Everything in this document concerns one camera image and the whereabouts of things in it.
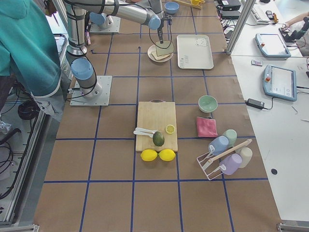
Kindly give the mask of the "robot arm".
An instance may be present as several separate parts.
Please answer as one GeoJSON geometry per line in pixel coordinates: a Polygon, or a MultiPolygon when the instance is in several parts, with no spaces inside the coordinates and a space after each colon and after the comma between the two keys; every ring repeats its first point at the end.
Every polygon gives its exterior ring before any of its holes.
{"type": "Polygon", "coordinates": [[[92,98],[100,92],[98,78],[90,60],[86,57],[85,16],[87,12],[98,15],[116,16],[146,25],[156,30],[162,45],[164,22],[169,20],[160,0],[141,0],[127,3],[122,0],[66,0],[64,1],[68,20],[69,45],[66,58],[79,87],[78,98],[92,98]]]}
{"type": "Polygon", "coordinates": [[[113,25],[113,18],[104,13],[97,14],[90,12],[89,19],[92,24],[97,25],[100,29],[107,29],[113,25]]]}

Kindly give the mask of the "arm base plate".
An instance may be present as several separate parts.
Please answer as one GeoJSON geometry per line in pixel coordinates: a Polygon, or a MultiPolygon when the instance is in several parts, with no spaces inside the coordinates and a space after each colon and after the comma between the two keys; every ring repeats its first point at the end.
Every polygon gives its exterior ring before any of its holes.
{"type": "Polygon", "coordinates": [[[108,106],[112,86],[111,75],[97,76],[97,83],[94,88],[81,88],[78,81],[75,81],[72,96],[68,97],[71,107],[96,107],[108,106]]]}
{"type": "Polygon", "coordinates": [[[119,33],[121,19],[115,16],[107,18],[90,18],[91,28],[90,33],[111,34],[119,33]]]}

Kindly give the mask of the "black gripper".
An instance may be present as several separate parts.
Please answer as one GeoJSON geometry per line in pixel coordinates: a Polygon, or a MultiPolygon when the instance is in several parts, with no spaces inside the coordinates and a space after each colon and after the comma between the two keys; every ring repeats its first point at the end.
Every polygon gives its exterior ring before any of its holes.
{"type": "MultiPolygon", "coordinates": [[[[167,21],[167,24],[169,26],[171,26],[172,25],[172,15],[171,14],[165,14],[164,17],[163,17],[163,22],[165,22],[165,21],[167,21]]],[[[164,39],[163,39],[162,28],[157,29],[157,35],[158,35],[160,44],[163,44],[164,39]]]]}

